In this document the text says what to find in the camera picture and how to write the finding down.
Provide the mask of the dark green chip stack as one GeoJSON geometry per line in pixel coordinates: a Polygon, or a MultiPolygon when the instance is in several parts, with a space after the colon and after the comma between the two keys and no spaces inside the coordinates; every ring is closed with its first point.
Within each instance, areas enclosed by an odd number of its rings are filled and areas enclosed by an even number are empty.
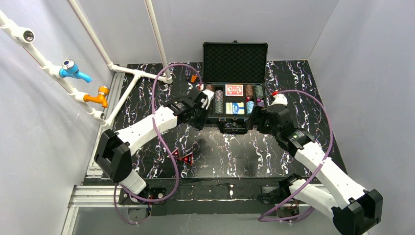
{"type": "Polygon", "coordinates": [[[222,115],[223,114],[223,101],[215,101],[215,114],[222,115]]]}

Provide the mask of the grey pink chip stack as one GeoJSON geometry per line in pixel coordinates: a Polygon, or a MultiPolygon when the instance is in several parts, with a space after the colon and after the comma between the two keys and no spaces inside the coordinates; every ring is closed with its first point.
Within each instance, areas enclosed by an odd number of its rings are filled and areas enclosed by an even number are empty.
{"type": "Polygon", "coordinates": [[[223,102],[223,91],[222,90],[215,91],[215,101],[223,102]]]}

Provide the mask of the red triangle dealer button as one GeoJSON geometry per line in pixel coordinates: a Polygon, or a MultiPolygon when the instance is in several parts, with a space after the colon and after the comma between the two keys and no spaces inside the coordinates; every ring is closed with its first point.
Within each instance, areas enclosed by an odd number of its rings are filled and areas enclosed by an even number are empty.
{"type": "Polygon", "coordinates": [[[172,152],[172,156],[175,160],[180,160],[181,156],[180,156],[180,151],[178,148],[176,148],[173,152],[172,152]]]}

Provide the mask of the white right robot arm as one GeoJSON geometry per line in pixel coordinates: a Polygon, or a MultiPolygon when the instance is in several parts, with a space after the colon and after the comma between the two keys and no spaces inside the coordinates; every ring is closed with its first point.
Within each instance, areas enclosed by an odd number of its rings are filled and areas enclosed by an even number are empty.
{"type": "Polygon", "coordinates": [[[380,223],[383,196],[375,189],[366,190],[330,158],[325,158],[316,139],[294,125],[285,105],[254,106],[247,128],[273,136],[283,150],[316,173],[316,178],[326,188],[321,190],[292,174],[280,181],[277,189],[261,194],[262,199],[280,203],[293,196],[325,214],[342,235],[362,235],[380,223]]]}

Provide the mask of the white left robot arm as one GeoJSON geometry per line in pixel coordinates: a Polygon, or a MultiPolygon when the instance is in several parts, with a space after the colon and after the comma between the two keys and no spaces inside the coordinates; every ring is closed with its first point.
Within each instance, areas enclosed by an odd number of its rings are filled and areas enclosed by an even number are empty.
{"type": "Polygon", "coordinates": [[[132,168],[132,155],[157,135],[185,123],[202,130],[210,112],[214,92],[193,88],[188,95],[173,99],[139,122],[101,134],[94,161],[113,183],[138,197],[147,184],[132,168]]]}

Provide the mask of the black poker case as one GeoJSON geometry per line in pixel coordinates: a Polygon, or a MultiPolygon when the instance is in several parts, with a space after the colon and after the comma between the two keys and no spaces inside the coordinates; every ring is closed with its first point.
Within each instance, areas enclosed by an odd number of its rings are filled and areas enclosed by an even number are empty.
{"type": "Polygon", "coordinates": [[[205,42],[203,81],[214,98],[207,122],[223,134],[247,133],[254,106],[266,105],[267,43],[205,42]]]}

